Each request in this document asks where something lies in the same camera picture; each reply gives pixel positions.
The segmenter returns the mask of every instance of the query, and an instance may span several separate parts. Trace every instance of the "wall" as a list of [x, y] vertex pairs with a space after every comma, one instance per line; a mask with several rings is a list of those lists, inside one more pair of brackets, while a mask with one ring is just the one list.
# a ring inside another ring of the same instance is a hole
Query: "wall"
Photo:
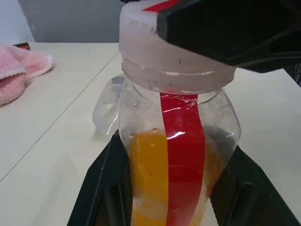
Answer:
[[118, 42], [120, 0], [19, 0], [37, 42]]
[[17, 0], [0, 0], [0, 44], [34, 41]]

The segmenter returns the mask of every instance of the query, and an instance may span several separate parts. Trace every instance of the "red stripe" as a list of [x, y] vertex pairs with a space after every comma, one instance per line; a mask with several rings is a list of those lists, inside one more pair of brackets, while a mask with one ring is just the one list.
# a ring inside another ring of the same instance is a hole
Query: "red stripe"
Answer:
[[160, 97], [168, 148], [166, 226], [189, 226], [201, 192], [206, 146], [198, 96]]
[[159, 3], [157, 5], [154, 5], [154, 6], [151, 6], [151, 7], [148, 7], [148, 8], [145, 8], [144, 11], [149, 11], [149, 12], [160, 12], [161, 10], [163, 9], [166, 9], [166, 8], [170, 8], [172, 6], [174, 6], [175, 4], [177, 4], [180, 0], [170, 0], [170, 1], [165, 1], [165, 2], [162, 2], [162, 3]]

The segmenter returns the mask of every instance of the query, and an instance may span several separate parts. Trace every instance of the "gray wall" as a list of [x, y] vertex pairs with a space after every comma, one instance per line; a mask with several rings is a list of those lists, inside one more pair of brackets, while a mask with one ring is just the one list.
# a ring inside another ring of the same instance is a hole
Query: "gray wall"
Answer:
[[36, 42], [118, 42], [120, 0], [19, 0]]

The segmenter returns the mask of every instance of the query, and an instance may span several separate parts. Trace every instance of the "black object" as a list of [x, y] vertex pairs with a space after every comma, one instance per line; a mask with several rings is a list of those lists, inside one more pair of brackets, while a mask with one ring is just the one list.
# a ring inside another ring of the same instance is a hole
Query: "black object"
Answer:
[[116, 131], [88, 169], [68, 226], [130, 226], [132, 201], [128, 157]]
[[30, 50], [30, 46], [29, 46], [28, 42], [19, 43], [19, 44], [16, 44], [14, 46], [16, 46], [18, 48], [23, 48], [23, 49]]
[[[219, 226], [300, 226], [262, 169], [239, 147], [211, 203]], [[129, 162], [118, 132], [89, 168], [68, 226], [130, 226]]]
[[123, 3], [129, 3], [129, 2], [133, 2], [133, 1], [140, 1], [140, 0], [120, 0]]
[[301, 64], [287, 67], [285, 71], [301, 87]]
[[301, 63], [299, 0], [181, 0], [157, 26], [167, 42], [227, 65], [264, 73]]

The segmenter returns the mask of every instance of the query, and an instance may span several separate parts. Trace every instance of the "clear plastic bottle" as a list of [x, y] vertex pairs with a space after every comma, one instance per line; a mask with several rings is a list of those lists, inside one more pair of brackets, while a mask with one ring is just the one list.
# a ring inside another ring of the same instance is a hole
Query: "clear plastic bottle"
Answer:
[[148, 9], [162, 2], [123, 7], [119, 51], [126, 78], [120, 106], [111, 81], [94, 122], [107, 133], [119, 118], [130, 159], [133, 226], [199, 226], [240, 137], [222, 90], [235, 68], [160, 39], [157, 14]]
[[[182, 101], [186, 101], [187, 106], [190, 106], [187, 99]], [[237, 117], [222, 89], [199, 94], [197, 105], [206, 137], [206, 154], [202, 188], [197, 205], [190, 213], [192, 218], [189, 226], [200, 225], [214, 185], [232, 156], [240, 137]], [[168, 137], [163, 114], [159, 92], [142, 88], [129, 79], [125, 80], [120, 100], [119, 131], [131, 164], [134, 226], [166, 225], [168, 201], [171, 198], [168, 194], [168, 172], [175, 166], [168, 162]], [[183, 183], [179, 181], [175, 186], [185, 186]]]
[[124, 79], [124, 74], [112, 78], [103, 89], [93, 110], [94, 125], [102, 136], [112, 137], [118, 129], [120, 94]]

